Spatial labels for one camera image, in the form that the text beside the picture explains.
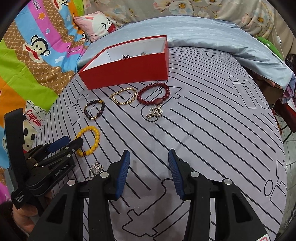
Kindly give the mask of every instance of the cartoon print blanket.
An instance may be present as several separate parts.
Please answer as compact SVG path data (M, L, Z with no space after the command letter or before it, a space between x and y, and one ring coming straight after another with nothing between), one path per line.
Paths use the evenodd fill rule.
M0 42L0 167L9 166L4 114L24 110L24 152L43 128L45 115L77 71L89 42L73 22L82 0L32 0Z

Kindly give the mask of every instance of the white tablecloth with black lines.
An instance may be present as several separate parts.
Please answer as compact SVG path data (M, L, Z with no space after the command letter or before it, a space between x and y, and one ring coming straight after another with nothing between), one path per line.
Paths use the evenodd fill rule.
M108 80L98 74L98 81ZM230 54L176 47L170 48L167 85L171 94L163 104L163 117L151 123L145 118L150 107L137 100L117 105L109 98L122 88L139 91L149 83L89 91L76 76L63 90L34 145L63 136L73 140L87 125L96 126L101 135L99 147L92 155L73 155L76 167L54 188L54 193L68 179L85 181L96 160L107 170L128 149L131 163L124 192L118 201L110 202L115 239L181 241L189 202L177 196L168 168L168 151L174 148L182 160L207 178L232 179L274 240L286 202L285 155L275 119L255 82ZM164 93L157 87L142 97L153 100ZM130 91L115 97L124 102L132 95ZM82 111L87 102L95 99L104 100L106 108L101 117L90 121ZM88 110L95 115L99 108L100 104L96 104ZM83 139L83 150L87 150L94 137L88 131ZM87 205L85 202L85 240L88 240ZM210 240L213 240L213 205L211 210Z

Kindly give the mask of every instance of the red oval bead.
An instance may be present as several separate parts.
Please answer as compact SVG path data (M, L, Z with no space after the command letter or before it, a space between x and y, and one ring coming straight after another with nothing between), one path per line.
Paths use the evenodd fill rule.
M155 100L154 100L154 104L155 105L159 105L159 104L162 104L163 103L163 99L162 98L156 98Z

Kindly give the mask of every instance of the star print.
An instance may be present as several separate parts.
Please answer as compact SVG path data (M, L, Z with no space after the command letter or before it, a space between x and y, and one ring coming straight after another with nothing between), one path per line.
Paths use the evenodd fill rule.
M39 13L38 19L44 19L46 17L44 12Z
M62 61L64 57L65 57L65 55L60 56L59 58L55 59L56 64L57 64L58 62Z

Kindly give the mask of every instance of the blue rubber tip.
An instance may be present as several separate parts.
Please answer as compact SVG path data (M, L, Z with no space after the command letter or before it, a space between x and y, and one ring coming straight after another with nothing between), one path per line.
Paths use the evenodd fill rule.
M185 196L184 190L183 190L183 179L182 179L181 173L179 172L179 168L176 163L175 157L172 153L172 150L168 152L168 163L170 165L170 171L172 173L176 192L179 195L180 199L183 199Z
M123 158L123 163L121 165L121 169L120 169L118 178L116 180L115 196L117 199L123 193L123 188L126 183L126 176L128 175L128 168L129 168L129 164L130 164L130 159L131 159L130 153L129 153L129 151L127 151L124 158Z
M70 143L70 138L68 136L64 136L57 141L50 144L49 148L47 149L48 152L54 153L57 150L61 149L62 147L68 145Z

